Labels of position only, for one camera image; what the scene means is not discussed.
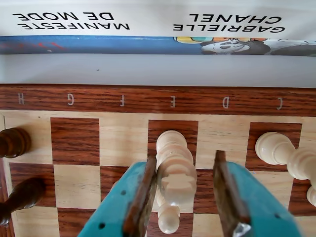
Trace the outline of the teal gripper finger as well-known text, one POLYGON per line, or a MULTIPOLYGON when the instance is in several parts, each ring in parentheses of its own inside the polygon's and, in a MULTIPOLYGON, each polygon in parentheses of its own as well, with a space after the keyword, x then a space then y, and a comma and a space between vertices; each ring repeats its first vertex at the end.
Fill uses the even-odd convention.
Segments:
POLYGON ((112 186, 80 237, 144 237, 157 190, 155 156, 134 163, 112 186))
POLYGON ((248 169, 216 151, 213 192, 226 237, 302 237, 290 212, 248 169))

